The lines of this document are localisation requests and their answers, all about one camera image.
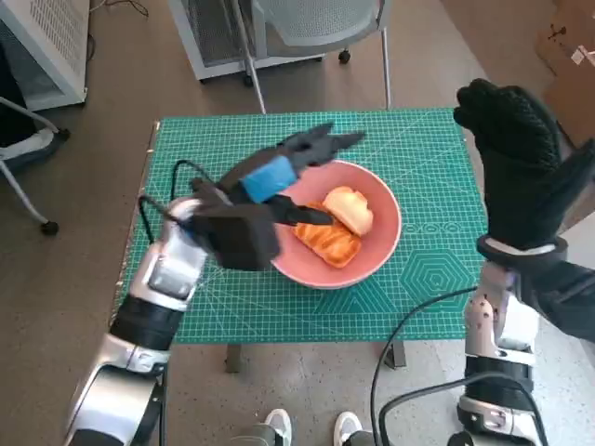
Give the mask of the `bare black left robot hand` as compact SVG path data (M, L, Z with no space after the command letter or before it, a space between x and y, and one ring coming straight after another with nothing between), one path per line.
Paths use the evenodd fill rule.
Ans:
M333 126L332 122L317 125L256 151L223 176L218 188L232 203L266 204L279 224L332 224L325 211L297 205L282 192L297 183L305 169L330 163L364 138L362 131L333 135Z

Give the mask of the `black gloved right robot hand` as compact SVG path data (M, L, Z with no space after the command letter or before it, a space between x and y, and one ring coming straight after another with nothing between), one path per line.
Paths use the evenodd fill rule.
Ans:
M519 250L552 243L594 173L594 141L567 158L546 107L517 85L478 78L458 89L454 119L483 163L489 236Z

